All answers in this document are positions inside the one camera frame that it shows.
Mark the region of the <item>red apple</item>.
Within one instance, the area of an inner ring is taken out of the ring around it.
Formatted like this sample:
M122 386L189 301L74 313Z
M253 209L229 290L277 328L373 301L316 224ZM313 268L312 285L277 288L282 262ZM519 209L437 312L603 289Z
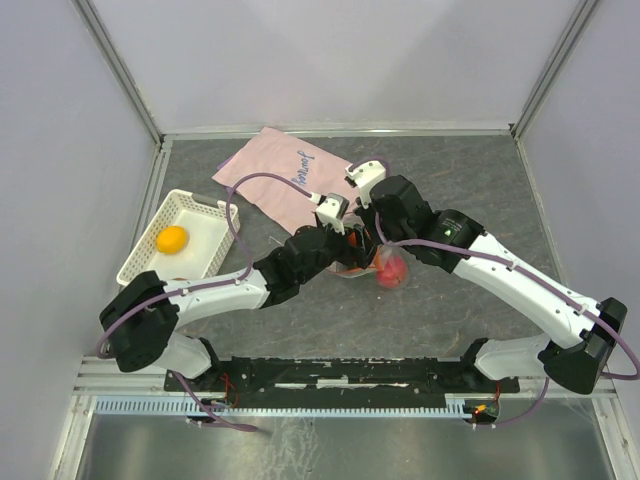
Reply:
M402 286L407 280L408 267L401 258L391 258L376 272L377 283L387 289Z

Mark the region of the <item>white perforated plastic basket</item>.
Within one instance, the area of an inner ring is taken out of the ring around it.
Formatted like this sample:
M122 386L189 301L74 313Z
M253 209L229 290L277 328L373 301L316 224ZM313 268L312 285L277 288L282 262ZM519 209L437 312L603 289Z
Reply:
M171 190L121 266L116 282L127 286L138 274L154 271L163 280L184 277L187 280L217 274L234 241L228 221L240 228L238 208L225 202L189 191ZM179 253L165 255L157 251L155 239L164 228L182 226L189 233L188 245Z

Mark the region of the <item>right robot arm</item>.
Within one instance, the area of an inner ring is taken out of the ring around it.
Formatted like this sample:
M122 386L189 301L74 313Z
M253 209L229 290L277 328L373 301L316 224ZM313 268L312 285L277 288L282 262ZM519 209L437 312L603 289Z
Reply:
M533 337L478 341L458 368L463 386L481 391L507 377L548 377L574 393L593 392L621 343L624 303L598 301L556 282L462 212L432 210L401 175L358 168L346 180L359 192L356 213L376 241L486 289L540 329Z

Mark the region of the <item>clear zip top bag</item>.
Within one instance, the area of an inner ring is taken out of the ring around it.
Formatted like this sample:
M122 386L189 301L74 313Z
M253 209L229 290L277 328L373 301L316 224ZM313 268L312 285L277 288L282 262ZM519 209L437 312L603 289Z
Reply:
M399 288L409 276L409 268L395 247L376 243L361 219L347 212L340 220L329 219L327 226L335 230L342 225L346 253L327 270L341 278L354 279L374 275L383 288Z

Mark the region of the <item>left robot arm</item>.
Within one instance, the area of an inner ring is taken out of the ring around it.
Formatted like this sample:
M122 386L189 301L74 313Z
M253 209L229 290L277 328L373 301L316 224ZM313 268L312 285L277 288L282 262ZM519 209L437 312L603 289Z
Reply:
M331 265L365 269L375 252L362 226L343 233L304 226L249 272L201 280L163 280L154 271L143 272L100 313L104 337L98 350L123 373L158 366L181 374L198 389L212 389L221 378L213 348L204 339L181 334L180 328L222 313L282 304Z

